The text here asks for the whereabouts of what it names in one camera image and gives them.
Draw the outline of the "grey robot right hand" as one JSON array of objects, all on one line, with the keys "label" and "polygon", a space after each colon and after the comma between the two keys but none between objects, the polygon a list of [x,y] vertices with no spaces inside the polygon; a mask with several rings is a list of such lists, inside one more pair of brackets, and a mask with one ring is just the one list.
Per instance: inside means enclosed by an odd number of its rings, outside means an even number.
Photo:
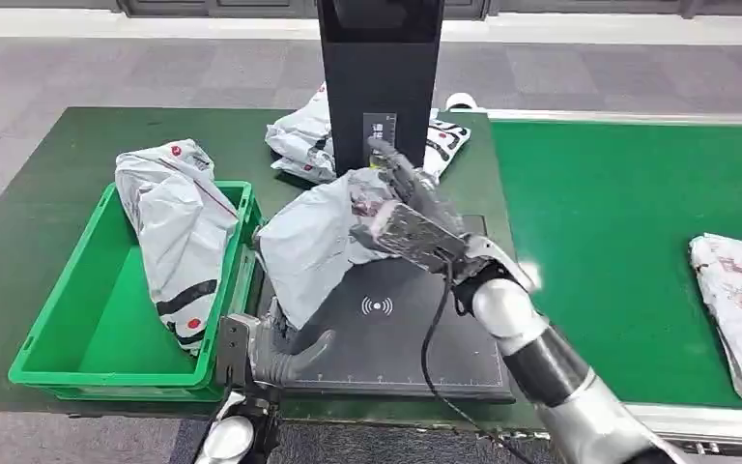
[{"label": "grey robot right hand", "polygon": [[393,198],[372,210],[351,235],[365,247],[401,257],[434,274],[446,268],[460,279],[475,262],[466,256],[470,233],[455,208],[442,198],[429,176],[391,143],[370,137],[367,145],[377,177]]}]

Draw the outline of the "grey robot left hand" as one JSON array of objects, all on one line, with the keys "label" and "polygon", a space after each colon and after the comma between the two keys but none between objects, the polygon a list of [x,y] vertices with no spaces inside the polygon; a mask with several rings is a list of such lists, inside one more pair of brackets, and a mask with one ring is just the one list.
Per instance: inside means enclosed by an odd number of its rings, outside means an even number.
[{"label": "grey robot left hand", "polygon": [[336,337],[336,331],[326,330],[301,352],[282,352],[275,344],[273,334],[281,316],[280,305],[273,297],[268,312],[259,319],[249,353],[253,379],[276,387],[285,387],[298,379],[308,366],[325,354]]}]

